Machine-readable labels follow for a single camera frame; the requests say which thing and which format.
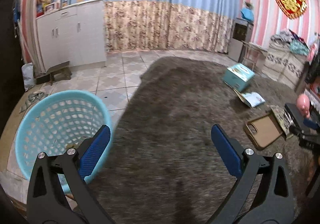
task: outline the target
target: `plastic bag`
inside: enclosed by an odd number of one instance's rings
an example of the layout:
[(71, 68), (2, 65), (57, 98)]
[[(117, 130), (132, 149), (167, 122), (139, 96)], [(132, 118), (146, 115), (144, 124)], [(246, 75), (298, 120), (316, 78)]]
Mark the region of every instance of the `plastic bag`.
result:
[(254, 15), (252, 10), (249, 10), (248, 8), (242, 8), (241, 9), (241, 17), (243, 19), (246, 19), (248, 21), (251, 21), (253, 23), (254, 21)]
[(35, 79), (33, 78), (33, 63), (27, 63), (22, 66), (22, 76), (25, 91), (34, 87)]

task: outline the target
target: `blue gripper pad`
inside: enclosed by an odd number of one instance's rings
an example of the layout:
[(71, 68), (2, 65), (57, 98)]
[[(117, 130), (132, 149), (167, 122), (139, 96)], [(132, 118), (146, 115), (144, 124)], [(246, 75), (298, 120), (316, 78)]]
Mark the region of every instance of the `blue gripper pad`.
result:
[(316, 124), (315, 122), (313, 122), (310, 119), (306, 119), (306, 118), (303, 119), (303, 124), (306, 125), (309, 128), (315, 129), (315, 130), (317, 130), (319, 128), (319, 125)]
[(219, 124), (212, 126), (211, 140), (229, 173), (236, 178), (240, 178), (242, 176), (241, 159)]
[(82, 178), (92, 174), (92, 171), (94, 170), (102, 153), (109, 144), (110, 138), (110, 128), (108, 126), (105, 126), (98, 134), (96, 139), (92, 142), (90, 147), (88, 147), (83, 156), (80, 158), (80, 167), (78, 173)]

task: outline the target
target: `pink piggy bank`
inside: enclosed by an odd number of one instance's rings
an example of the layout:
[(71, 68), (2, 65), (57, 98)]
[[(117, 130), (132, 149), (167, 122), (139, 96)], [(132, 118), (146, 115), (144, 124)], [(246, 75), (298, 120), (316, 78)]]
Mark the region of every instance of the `pink piggy bank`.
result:
[(310, 100), (307, 95), (300, 94), (297, 98), (296, 106), (297, 106), (298, 110), (300, 111), (300, 113), (303, 115), (303, 117), (305, 117), (305, 118), (310, 117), (310, 112), (309, 112)]

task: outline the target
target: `small table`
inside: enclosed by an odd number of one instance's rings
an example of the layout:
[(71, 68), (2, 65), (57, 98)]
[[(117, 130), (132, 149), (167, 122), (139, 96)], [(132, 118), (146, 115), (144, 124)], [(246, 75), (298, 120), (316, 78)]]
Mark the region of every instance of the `small table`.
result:
[(262, 69), (268, 51), (262, 46), (256, 45), (251, 42), (247, 43), (243, 41), (243, 46), (245, 50), (243, 63), (247, 62), (252, 64), (252, 71), (254, 71), (255, 66)]
[(69, 69), (69, 64), (70, 64), (70, 61), (67, 61), (67, 62), (63, 62), (61, 64), (57, 64), (53, 67), (50, 67), (48, 70), (47, 70), (47, 74), (50, 75), (50, 84), (52, 85), (53, 82), (54, 82), (54, 76), (56, 74), (62, 74), (64, 76), (64, 80), (70, 80), (71, 79), (71, 71)]

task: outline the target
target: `drawer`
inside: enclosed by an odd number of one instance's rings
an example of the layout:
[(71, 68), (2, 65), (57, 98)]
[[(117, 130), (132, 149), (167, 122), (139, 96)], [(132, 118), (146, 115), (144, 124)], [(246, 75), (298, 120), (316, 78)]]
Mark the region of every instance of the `drawer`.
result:
[(56, 20), (63, 19), (66, 17), (76, 15), (77, 14), (77, 7), (74, 6), (74, 7), (66, 8), (61, 11), (57, 11), (56, 13), (57, 13)]

